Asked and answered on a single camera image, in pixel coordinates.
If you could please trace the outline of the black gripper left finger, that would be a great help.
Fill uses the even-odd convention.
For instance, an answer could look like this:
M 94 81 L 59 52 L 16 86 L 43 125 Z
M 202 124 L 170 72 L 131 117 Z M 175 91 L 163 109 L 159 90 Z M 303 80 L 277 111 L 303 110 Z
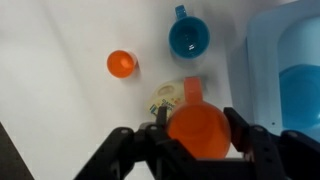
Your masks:
M 167 124 L 167 107 L 160 106 L 156 117 L 156 124 L 165 128 Z

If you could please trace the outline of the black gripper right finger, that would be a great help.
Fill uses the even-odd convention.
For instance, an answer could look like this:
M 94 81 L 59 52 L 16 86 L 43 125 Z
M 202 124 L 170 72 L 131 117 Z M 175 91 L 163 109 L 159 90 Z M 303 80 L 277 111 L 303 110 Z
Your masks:
M 223 113 L 226 116 L 231 129 L 231 143 L 244 158 L 253 157 L 253 141 L 251 126 L 248 122 L 232 107 L 225 107 Z

